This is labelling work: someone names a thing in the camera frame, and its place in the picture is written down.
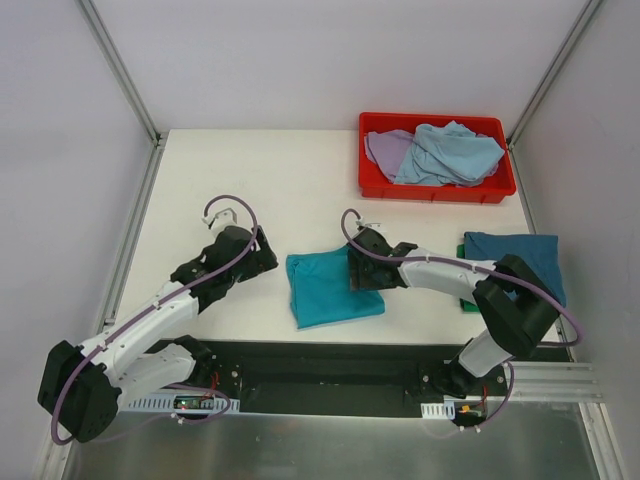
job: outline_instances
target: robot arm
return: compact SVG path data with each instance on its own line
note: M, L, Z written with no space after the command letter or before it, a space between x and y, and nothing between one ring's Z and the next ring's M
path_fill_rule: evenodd
M215 369L212 353L190 336L175 339L153 355L141 355L170 329L185 325L213 302L222 299L235 283L274 269L278 263L258 227L257 246L239 262L223 273L185 289L236 258L251 241L251 233L237 226L232 209L204 220L214 235L214 243L204 248L198 257L180 265L170 281L138 311L77 347L63 341L49 353L38 403L53 414L71 373L91 352L98 350L77 376L60 410L60 423L78 441L87 442L97 437L118 411L166 385L210 385ZM168 295L173 297L161 303ZM106 348L107 339L122 329L122 325L147 310L151 312L126 328Z
M368 227L361 227L352 240L365 251L389 260L426 259L383 261L349 244L352 289L429 288L472 302L480 309L487 329L430 380L443 394L464 398L497 365L514 356L530 356L559 316L552 305L530 290L489 275L491 271L509 275L551 295L537 275L515 255L506 255L497 262L469 261L436 255L410 243L392 248L380 233ZM438 261L430 261L431 257L437 257Z

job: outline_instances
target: cloth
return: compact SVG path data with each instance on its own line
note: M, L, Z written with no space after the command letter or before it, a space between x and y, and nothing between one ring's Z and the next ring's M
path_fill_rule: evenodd
M384 176L393 183L412 143L412 133L392 130L385 133L368 133L364 145L367 158L376 163Z
M504 150L491 137L479 136L464 125L419 125L393 183L473 187L497 170Z
M562 306L567 306L567 296L558 266L556 235L489 235L482 232L464 234L464 254L468 260L500 260L507 253L522 258Z
M298 328L384 313L376 291L349 289L348 247L326 253L289 255L291 310Z

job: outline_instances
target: folded teal cloth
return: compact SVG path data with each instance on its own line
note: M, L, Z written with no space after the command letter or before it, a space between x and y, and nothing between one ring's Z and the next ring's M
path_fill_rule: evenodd
M464 234L464 258L468 260L500 260L508 253L522 258L562 306L567 306L562 273L558 265L556 235L489 235L483 232Z
M384 313L376 291L349 288L348 247L326 253L289 255L291 310L298 328Z

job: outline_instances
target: white wall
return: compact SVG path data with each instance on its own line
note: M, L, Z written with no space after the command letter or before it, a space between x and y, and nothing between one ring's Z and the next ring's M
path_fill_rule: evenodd
M154 121L357 125L491 115L510 131L585 0L97 0Z
M640 478L640 2L609 0L517 145L542 232L560 235L629 478Z
M31 478L46 355L95 325L142 129L71 0L0 2L0 477Z

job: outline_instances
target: red tray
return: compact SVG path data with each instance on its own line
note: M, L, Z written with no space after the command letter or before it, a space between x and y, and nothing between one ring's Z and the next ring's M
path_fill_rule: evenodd
M444 127L451 120L461 123L475 133L495 138L496 142L507 152L507 142L504 138L502 124L497 118L365 112L360 114L360 161L358 167L358 183L362 188L362 196L429 200L432 202L500 203L507 195L513 195L516 191L516 182L513 178L508 153L505 153L504 157L500 159L496 173L487 177L476 187L394 185L387 180L378 166L367 158L364 139L369 132L384 133L401 129L414 133L416 127L422 123Z

